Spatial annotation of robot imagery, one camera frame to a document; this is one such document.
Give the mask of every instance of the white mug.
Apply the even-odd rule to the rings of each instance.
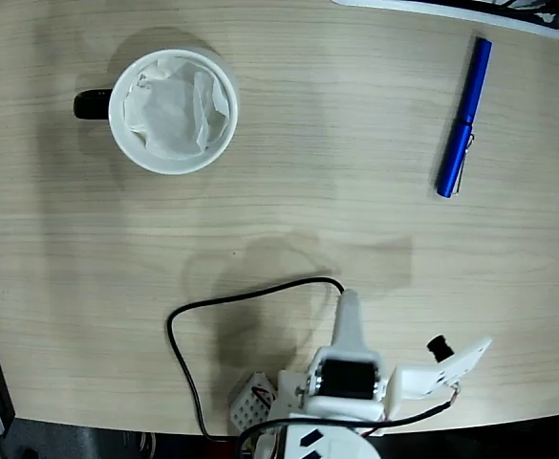
[[[124,121],[124,100],[137,75],[162,57],[187,57],[209,69],[224,85],[230,117],[221,138],[196,156],[186,159],[167,159],[153,155]],[[203,48],[179,48],[155,51],[140,57],[128,66],[114,89],[93,89],[75,96],[74,114],[82,120],[109,120],[112,135],[120,150],[134,163],[159,174],[180,175],[202,169],[213,163],[228,147],[239,118],[239,86],[228,64],[215,53]]]

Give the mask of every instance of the pen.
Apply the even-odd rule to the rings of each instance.
[[[450,198],[460,190],[463,162],[468,147],[474,140],[472,122],[474,121],[479,99],[481,98],[490,54],[491,42],[483,38],[477,38],[468,76],[463,88],[458,116],[455,118],[451,133],[449,134],[449,142],[444,152],[437,182],[437,192],[445,198]]]

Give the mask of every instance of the black mug handle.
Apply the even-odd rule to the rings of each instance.
[[[91,89],[75,96],[73,114],[81,120],[108,120],[111,89]]]

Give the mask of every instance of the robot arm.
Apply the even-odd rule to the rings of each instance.
[[[442,337],[430,342],[436,364],[400,364],[391,377],[380,354],[366,347],[360,303],[353,290],[338,300],[333,339],[317,350],[306,374],[279,372],[269,420],[290,417],[383,421],[395,419],[403,399],[420,399],[443,386],[457,388],[491,343],[485,338],[459,354]],[[265,434],[255,459],[377,459],[359,432],[341,426],[287,426]]]

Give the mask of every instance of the tissue paper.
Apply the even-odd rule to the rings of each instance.
[[[164,57],[143,69],[124,100],[124,120],[145,148],[183,160],[204,152],[224,133],[230,112],[213,72],[186,57]]]

